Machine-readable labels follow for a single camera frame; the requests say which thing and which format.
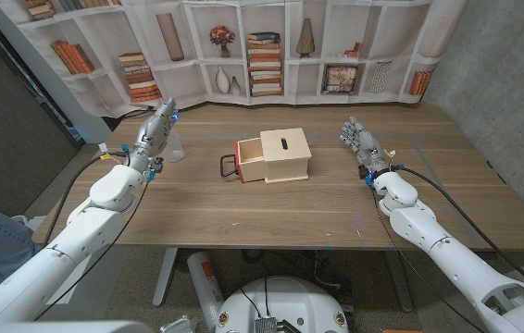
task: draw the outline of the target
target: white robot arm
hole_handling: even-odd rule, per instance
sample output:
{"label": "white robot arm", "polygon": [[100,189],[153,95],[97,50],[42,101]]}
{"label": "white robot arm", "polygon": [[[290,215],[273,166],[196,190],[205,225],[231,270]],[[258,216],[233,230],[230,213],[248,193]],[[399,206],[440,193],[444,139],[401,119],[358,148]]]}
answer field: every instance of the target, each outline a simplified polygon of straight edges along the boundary
{"label": "white robot arm", "polygon": [[344,123],[341,139],[368,170],[367,183],[383,196],[380,210],[390,217],[393,230],[429,255],[491,332],[524,333],[524,283],[498,273],[447,232],[354,117]]}
{"label": "white robot arm", "polygon": [[154,157],[165,148],[177,111],[173,98],[159,107],[141,126],[124,165],[98,180],[65,229],[0,285],[0,322],[36,318],[75,267],[118,236],[124,215],[137,204],[132,192],[141,187],[145,174],[161,170],[162,159]]}

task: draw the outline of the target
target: wooden box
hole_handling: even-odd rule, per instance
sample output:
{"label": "wooden box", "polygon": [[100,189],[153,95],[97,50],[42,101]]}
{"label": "wooden box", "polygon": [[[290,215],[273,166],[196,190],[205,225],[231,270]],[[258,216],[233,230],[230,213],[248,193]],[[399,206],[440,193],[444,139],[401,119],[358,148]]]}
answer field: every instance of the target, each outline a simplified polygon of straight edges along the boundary
{"label": "wooden box", "polygon": [[260,132],[260,137],[235,143],[235,165],[242,182],[264,179],[267,184],[308,179],[311,152],[303,129]]}
{"label": "wooden box", "polygon": [[235,166],[242,182],[266,177],[266,163],[260,138],[235,143]]}
{"label": "wooden box", "polygon": [[311,152],[303,129],[278,129],[260,132],[266,162],[267,184],[308,179],[307,162]]}

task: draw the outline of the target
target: concrete wall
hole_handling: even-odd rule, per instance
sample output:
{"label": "concrete wall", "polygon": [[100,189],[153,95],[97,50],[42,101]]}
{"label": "concrete wall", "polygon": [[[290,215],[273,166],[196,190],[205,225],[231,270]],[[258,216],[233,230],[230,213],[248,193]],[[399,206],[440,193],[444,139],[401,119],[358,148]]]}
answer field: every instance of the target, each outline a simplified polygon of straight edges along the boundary
{"label": "concrete wall", "polygon": [[439,104],[524,202],[524,1],[470,2],[423,102]]}

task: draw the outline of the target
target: vase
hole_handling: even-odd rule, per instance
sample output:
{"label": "vase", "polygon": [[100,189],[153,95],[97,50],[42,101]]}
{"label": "vase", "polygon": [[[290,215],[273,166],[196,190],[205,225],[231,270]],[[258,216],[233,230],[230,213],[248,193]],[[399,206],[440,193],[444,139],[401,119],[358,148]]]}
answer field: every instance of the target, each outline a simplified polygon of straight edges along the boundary
{"label": "vase", "polygon": [[231,93],[236,95],[236,96],[239,96],[242,94],[242,90],[240,89],[240,84],[237,83],[237,80],[235,79],[235,77],[233,77],[231,79]]}
{"label": "vase", "polygon": [[221,57],[231,57],[231,53],[229,53],[229,49],[224,43],[221,45]]}
{"label": "vase", "polygon": [[221,93],[229,93],[229,77],[225,74],[220,65],[218,66],[217,72],[217,88]]}
{"label": "vase", "polygon": [[301,55],[301,57],[309,57],[309,54],[314,51],[316,51],[316,45],[314,44],[314,34],[311,31],[311,20],[306,18],[303,21],[301,36],[295,52]]}

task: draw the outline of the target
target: table top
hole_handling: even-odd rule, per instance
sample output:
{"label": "table top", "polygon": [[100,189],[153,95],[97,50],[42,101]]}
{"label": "table top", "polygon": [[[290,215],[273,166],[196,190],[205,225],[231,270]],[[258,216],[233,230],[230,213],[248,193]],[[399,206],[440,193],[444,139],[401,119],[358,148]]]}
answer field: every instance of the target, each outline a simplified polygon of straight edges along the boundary
{"label": "table top", "polygon": [[[164,164],[118,244],[187,248],[280,248],[390,250],[373,196],[358,178],[355,154],[339,140],[355,116],[404,164],[433,179],[501,249],[524,251],[524,203],[487,165],[457,125],[434,104],[264,107],[204,105],[180,113],[174,126],[185,156]],[[122,121],[108,147],[134,143],[144,118]],[[219,175],[219,159],[234,154],[234,143],[262,130],[303,128],[311,150],[309,180],[241,183]],[[76,181],[55,228],[89,194],[115,163],[90,166]],[[438,221],[473,250],[489,250],[431,185],[400,171],[418,190]],[[53,212],[47,221],[52,220]],[[416,249],[387,228],[403,249]],[[42,241],[48,223],[34,234]]]}

